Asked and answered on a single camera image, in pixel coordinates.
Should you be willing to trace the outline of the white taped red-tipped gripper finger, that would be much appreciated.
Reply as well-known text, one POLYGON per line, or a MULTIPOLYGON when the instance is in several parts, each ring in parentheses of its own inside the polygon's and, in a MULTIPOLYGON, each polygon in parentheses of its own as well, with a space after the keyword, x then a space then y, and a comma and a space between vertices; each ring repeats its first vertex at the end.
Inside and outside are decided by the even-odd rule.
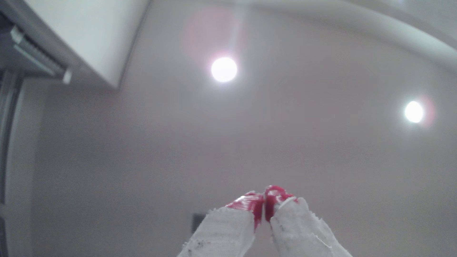
POLYGON ((265 218, 280 257, 351 257, 306 200, 282 187, 266 188, 265 218))
POLYGON ((262 221, 264 195, 251 191, 210 210, 178 257, 243 257, 262 221))

